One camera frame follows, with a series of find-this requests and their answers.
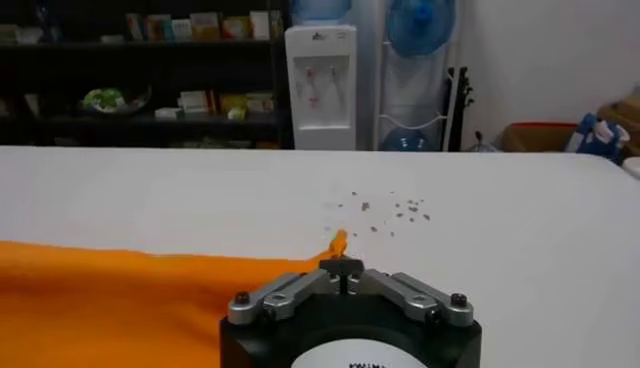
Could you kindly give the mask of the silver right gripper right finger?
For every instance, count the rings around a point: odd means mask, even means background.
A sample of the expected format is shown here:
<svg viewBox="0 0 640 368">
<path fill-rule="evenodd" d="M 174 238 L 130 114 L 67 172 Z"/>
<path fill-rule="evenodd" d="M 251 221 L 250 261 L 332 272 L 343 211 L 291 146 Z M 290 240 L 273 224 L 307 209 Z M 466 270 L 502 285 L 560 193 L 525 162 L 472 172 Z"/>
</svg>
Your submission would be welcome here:
<svg viewBox="0 0 640 368">
<path fill-rule="evenodd" d="M 465 294 L 447 294 L 406 273 L 365 269 L 348 276 L 347 290 L 353 295 L 382 297 L 413 321 L 445 323 L 456 328 L 474 323 L 474 307 Z"/>
</svg>

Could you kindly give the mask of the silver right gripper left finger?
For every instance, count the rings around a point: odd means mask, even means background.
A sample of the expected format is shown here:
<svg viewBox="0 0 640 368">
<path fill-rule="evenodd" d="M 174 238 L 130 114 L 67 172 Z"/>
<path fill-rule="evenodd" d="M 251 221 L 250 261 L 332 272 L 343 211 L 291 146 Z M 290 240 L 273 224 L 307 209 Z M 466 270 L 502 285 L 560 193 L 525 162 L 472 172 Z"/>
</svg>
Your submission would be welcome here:
<svg viewBox="0 0 640 368">
<path fill-rule="evenodd" d="M 238 292 L 229 302 L 228 322 L 250 325 L 263 314 L 276 321 L 285 320 L 313 295 L 337 294 L 344 261 L 344 257 L 322 260 L 311 272 L 285 273 L 259 289 Z"/>
</svg>

